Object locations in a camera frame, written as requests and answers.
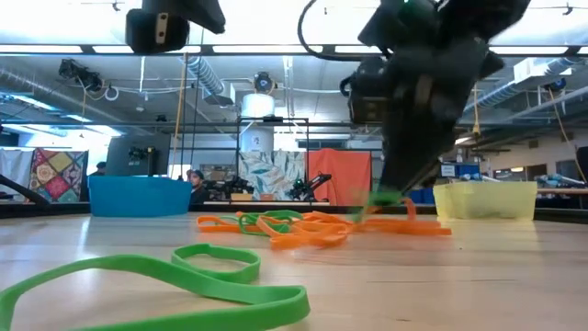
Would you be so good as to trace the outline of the black background equipment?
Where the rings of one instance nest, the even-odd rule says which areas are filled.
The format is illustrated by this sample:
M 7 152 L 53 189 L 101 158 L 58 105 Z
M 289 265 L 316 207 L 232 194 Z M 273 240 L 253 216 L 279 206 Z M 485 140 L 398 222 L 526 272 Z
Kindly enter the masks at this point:
M 208 192 L 222 193 L 225 196 L 231 196 L 233 193 L 254 193 L 254 187 L 240 177 L 234 177 L 228 181 L 205 180 L 203 186 Z

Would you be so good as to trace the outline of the white hanging cloth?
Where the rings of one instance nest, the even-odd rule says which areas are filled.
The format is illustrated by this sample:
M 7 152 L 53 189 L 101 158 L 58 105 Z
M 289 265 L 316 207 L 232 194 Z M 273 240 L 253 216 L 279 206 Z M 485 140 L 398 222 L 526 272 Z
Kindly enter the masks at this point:
M 32 157 L 32 150 L 0 149 L 0 175 L 27 187 Z

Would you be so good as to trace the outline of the dark monitor panel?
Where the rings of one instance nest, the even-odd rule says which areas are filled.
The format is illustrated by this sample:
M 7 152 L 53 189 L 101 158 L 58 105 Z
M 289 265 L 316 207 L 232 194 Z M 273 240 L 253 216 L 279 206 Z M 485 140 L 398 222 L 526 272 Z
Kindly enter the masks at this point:
M 106 174 L 115 177 L 166 176 L 171 136 L 124 135 L 112 138 L 107 150 Z

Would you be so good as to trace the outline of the green rubber band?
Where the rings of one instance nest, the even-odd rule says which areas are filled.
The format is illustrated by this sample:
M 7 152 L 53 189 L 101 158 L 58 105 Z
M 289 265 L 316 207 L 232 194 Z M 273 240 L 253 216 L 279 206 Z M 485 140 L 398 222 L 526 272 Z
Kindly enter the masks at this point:
M 42 272 L 0 291 L 0 331 L 11 331 L 18 299 L 35 287 L 86 269 L 140 274 L 184 291 L 228 302 L 238 307 L 171 314 L 72 331 L 266 331 L 297 323 L 311 311 L 302 286 L 255 286 L 212 278 L 192 268 L 153 257 L 115 255 L 76 261 Z
M 244 267 L 235 271 L 216 271 L 197 267 L 192 265 L 188 259 L 198 255 L 243 262 Z M 237 249 L 221 245 L 196 244 L 177 248 L 171 255 L 171 262 L 180 267 L 190 269 L 217 280 L 248 284 L 257 280 L 259 277 L 261 257 L 255 252 L 246 249 Z
M 362 223 L 369 215 L 382 211 L 384 208 L 401 204 L 402 199 L 403 195 L 397 190 L 370 192 L 353 216 L 352 222 Z
M 259 216 L 269 216 L 275 218 L 280 221 L 288 221 L 291 225 L 295 222 L 302 220 L 302 214 L 296 211 L 290 210 L 279 210 L 279 211 L 265 211 L 265 212 L 248 212 L 250 213 L 249 217 L 238 217 L 238 222 L 241 224 L 251 224 L 256 225 L 257 218 Z M 251 235 L 260 235 L 260 236 L 267 236 L 264 232 L 260 234 L 251 234 Z

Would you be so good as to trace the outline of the silver ventilation duct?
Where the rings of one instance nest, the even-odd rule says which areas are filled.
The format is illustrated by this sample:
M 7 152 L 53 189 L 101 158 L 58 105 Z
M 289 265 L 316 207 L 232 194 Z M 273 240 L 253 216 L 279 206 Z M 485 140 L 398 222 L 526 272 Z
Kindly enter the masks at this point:
M 578 58 L 578 57 L 560 57 L 560 58 L 566 58 L 567 60 L 574 62 L 573 66 L 578 65 L 583 62 L 583 59 Z M 542 61 L 546 62 L 546 61 L 550 61 L 550 60 L 554 60 L 554 59 L 556 59 L 556 58 L 542 60 Z M 528 81 L 522 82 L 520 84 L 516 84 L 514 82 L 514 79 L 512 79 L 511 81 L 508 81 L 506 83 L 502 83 L 489 91 L 482 92 L 480 95 L 473 98 L 472 101 L 464 108 L 464 113 L 465 114 L 470 113 L 471 111 L 475 110 L 476 108 L 481 109 L 481 108 L 490 108 L 490 107 L 496 106 L 496 105 L 498 105 L 508 99 L 511 99 L 511 98 L 525 92 L 527 89 L 531 89 L 531 88 L 534 88 L 537 86 L 543 86 L 548 83 L 553 83 L 561 78 L 564 78 L 567 75 L 560 75 L 560 76 L 556 76 L 556 77 L 548 77 L 548 76 L 537 77 L 537 78 L 529 79 Z
M 186 60 L 187 70 L 196 77 L 198 84 L 209 94 L 219 95 L 224 84 L 203 57 L 191 56 Z

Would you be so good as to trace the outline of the yellow translucent plastic basket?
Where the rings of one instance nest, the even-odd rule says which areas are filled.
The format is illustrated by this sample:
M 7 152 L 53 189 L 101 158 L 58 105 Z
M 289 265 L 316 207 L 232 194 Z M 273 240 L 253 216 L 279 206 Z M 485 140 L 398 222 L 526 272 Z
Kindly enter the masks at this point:
M 463 181 L 437 185 L 433 193 L 441 218 L 532 220 L 537 183 Z

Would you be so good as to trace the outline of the orange-red hanging cloth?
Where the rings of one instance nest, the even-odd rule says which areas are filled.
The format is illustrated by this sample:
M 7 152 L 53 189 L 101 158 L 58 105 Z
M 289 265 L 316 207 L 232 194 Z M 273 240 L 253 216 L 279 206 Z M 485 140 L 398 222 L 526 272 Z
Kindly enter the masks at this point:
M 335 206 L 362 205 L 371 188 L 369 152 L 321 149 L 309 154 L 309 175 L 331 175 L 331 179 L 314 190 L 315 199 L 328 200 Z

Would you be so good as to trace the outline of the blue plastic basket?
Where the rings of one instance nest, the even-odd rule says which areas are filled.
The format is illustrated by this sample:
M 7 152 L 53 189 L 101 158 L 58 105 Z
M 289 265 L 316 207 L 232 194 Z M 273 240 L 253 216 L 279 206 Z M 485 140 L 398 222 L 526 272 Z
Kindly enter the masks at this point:
M 162 217 L 185 214 L 192 186 L 167 177 L 90 177 L 89 203 L 96 217 Z

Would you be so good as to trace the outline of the leaf-patterned hanging cloth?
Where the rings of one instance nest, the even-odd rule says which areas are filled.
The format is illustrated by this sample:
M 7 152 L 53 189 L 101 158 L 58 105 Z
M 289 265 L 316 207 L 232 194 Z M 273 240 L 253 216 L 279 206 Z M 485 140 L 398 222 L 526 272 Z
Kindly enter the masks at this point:
M 240 152 L 239 177 L 254 187 L 253 200 L 271 194 L 274 200 L 292 200 L 289 192 L 305 178 L 305 153 L 273 151 Z

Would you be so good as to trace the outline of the colourful patchwork quilt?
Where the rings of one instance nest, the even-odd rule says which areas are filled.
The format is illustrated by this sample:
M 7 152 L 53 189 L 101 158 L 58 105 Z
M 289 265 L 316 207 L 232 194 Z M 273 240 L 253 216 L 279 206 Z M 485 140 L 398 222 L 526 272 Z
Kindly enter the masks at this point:
M 86 178 L 87 151 L 33 151 L 28 188 L 54 203 L 80 201 Z

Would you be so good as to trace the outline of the black ceiling light beam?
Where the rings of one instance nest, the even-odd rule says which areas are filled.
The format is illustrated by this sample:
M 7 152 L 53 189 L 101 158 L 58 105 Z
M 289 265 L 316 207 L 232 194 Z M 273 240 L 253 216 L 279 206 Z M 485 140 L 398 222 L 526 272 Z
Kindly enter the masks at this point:
M 376 47 L 352 44 L 311 45 L 310 48 L 323 55 L 375 55 Z M 503 57 L 583 57 L 588 58 L 588 45 L 562 46 L 491 46 L 490 51 Z M 303 55 L 306 50 L 296 44 L 189 44 L 172 54 L 202 54 L 204 56 L 225 55 Z M 0 56 L 26 55 L 132 55 L 130 46 L 123 44 L 0 44 Z

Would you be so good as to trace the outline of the white ceiling unit box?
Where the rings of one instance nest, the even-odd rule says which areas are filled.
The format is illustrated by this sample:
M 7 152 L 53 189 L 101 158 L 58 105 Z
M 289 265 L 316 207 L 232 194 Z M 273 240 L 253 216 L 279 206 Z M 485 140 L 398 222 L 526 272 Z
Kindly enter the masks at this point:
M 556 58 L 550 61 L 542 61 L 538 58 L 526 58 L 513 67 L 514 82 L 520 84 L 537 77 L 556 77 L 571 73 L 574 62 L 566 58 Z

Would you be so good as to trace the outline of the shelf with blue bins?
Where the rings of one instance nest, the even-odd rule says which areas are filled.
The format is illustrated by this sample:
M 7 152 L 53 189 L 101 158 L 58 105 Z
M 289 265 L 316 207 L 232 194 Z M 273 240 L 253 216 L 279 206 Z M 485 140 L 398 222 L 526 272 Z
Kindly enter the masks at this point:
M 438 163 L 407 195 L 415 204 L 434 205 L 435 185 L 445 185 L 459 180 L 462 175 L 476 173 L 480 173 L 480 165 L 476 163 Z

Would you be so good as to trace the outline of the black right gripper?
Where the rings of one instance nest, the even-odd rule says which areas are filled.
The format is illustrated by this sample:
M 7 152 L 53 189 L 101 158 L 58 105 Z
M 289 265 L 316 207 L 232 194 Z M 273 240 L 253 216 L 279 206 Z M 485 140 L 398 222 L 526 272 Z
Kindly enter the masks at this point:
M 455 126 L 475 83 L 503 68 L 478 37 L 394 52 L 379 191 L 405 193 L 436 177 L 443 156 L 455 150 Z

